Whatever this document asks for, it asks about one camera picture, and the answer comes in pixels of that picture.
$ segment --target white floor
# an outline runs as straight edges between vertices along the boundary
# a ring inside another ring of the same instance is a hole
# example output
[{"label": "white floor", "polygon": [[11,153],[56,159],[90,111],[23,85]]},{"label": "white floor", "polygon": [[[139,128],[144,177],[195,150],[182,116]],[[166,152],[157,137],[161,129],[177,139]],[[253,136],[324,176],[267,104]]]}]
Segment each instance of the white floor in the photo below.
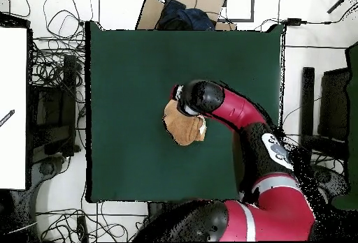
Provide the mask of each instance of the white floor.
[{"label": "white floor", "polygon": [[[31,27],[34,30],[34,38],[39,36],[50,36],[46,31],[45,16],[43,14],[43,4],[46,0],[28,0],[31,6],[30,16]],[[90,0],[74,0],[81,19],[99,21],[104,29],[134,29],[138,15],[143,4],[143,0],[91,0],[93,16],[91,12]],[[341,18],[343,13],[354,3],[347,0],[338,7],[332,14],[327,14],[327,10],[337,0],[255,0],[255,21],[253,23],[238,23],[238,29],[254,29],[264,20],[279,18],[280,20],[288,17],[302,18],[309,22],[336,21]],[[248,18],[250,17],[250,0],[228,0],[226,9],[222,14],[228,18]],[[47,21],[60,10],[69,10],[76,14],[72,0],[47,0],[45,13]],[[7,0],[0,0],[0,11],[8,12]],[[11,0],[11,13],[26,15],[28,8],[25,0]],[[61,17],[61,21],[54,23],[52,30],[59,30],[59,27],[66,14]],[[262,30],[265,31],[273,22],[267,22]],[[62,29],[62,34],[71,34],[76,29],[75,21],[68,19]],[[358,41],[358,21],[357,13],[348,15],[338,24],[307,24],[300,27],[290,27],[287,30],[285,49],[285,96],[284,96],[284,118],[286,114],[300,106],[300,83],[301,71],[305,66],[314,67],[316,74],[315,97],[320,97],[320,80],[325,71],[336,68],[346,67],[344,48]],[[312,48],[315,47],[339,47],[331,48]],[[320,102],[315,104],[315,132],[317,132],[317,114]],[[85,119],[82,119],[80,128],[85,126]],[[286,120],[284,130],[290,134],[299,132],[299,110],[292,113]],[[82,138],[85,132],[80,131]],[[71,159],[69,169],[54,179],[47,181],[41,187],[37,200],[37,212],[51,212],[54,210],[80,209],[80,200],[85,186],[86,160],[85,151],[76,154]],[[87,214],[93,214],[96,219],[96,205],[83,202],[83,209]],[[42,233],[48,226],[58,219],[61,212],[54,214],[42,214],[38,216],[38,230]],[[147,204],[145,202],[105,202],[103,204],[103,214],[108,223],[122,224],[131,237],[136,232],[136,222],[142,221],[147,214]],[[95,223],[88,222],[89,231],[96,229]],[[99,216],[99,222],[104,224],[103,217]],[[76,220],[70,221],[70,225],[76,228]],[[114,227],[112,233],[120,236],[124,233],[121,227]],[[52,231],[47,238],[58,238],[59,234]],[[116,238],[118,242],[126,241],[127,234],[121,238]],[[105,234],[98,239],[99,242],[112,242],[113,239]]]}]

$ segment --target black border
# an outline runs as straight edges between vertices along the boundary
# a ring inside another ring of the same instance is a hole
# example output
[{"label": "black border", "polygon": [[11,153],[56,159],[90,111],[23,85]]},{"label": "black border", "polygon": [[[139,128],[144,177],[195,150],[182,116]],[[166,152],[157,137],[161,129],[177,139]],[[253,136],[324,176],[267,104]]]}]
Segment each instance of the black border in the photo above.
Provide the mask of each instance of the black border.
[{"label": "black border", "polygon": [[31,22],[15,16],[7,15],[0,12],[0,27],[5,28],[25,28],[27,30],[27,79],[26,79],[26,159],[25,159],[25,190],[31,188],[31,171],[32,171],[32,157],[33,157],[33,143],[32,143],[32,126],[34,123],[34,106],[33,94],[31,91],[32,84],[32,68],[33,68],[33,31],[30,29]]},{"label": "black border", "polygon": [[92,194],[92,108],[91,108],[91,23],[85,22],[85,107],[86,107],[86,192],[85,200],[93,203]]}]

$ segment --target white label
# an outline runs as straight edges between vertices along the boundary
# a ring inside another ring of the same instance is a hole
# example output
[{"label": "white label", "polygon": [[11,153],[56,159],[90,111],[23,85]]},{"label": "white label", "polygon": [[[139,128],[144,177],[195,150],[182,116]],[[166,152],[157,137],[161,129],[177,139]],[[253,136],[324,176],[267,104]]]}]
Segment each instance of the white label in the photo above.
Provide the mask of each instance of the white label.
[{"label": "white label", "polygon": [[285,166],[287,169],[293,170],[292,164],[288,159],[287,150],[278,142],[275,136],[270,133],[265,133],[262,136],[262,141],[264,142],[272,160],[282,166]]}]

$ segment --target red robot arm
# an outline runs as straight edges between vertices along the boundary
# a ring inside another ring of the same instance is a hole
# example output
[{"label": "red robot arm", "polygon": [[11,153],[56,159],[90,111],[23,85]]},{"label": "red robot arm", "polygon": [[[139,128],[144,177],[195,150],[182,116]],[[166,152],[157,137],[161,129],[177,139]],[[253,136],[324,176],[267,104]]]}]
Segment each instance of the red robot arm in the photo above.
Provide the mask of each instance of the red robot arm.
[{"label": "red robot arm", "polygon": [[307,240],[313,213],[287,151],[258,107],[233,90],[204,80],[175,86],[171,98],[184,115],[216,119],[234,132],[244,164],[238,186],[244,199],[185,202],[143,227],[134,241]]}]

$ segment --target cardboard box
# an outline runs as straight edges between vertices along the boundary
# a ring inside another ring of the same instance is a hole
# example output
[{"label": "cardboard box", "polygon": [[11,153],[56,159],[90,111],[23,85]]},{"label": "cardboard box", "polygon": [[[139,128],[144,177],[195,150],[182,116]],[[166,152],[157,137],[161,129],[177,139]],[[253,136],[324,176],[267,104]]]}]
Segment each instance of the cardboard box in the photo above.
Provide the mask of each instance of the cardboard box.
[{"label": "cardboard box", "polygon": [[[224,0],[176,0],[186,5],[187,8],[198,8],[203,12],[206,12],[209,19],[216,22],[215,30],[236,30],[236,24],[234,23],[222,23],[217,22],[219,14],[224,4]],[[141,14],[137,21],[136,30],[154,29],[162,10],[164,3],[160,0],[144,0]]]}]

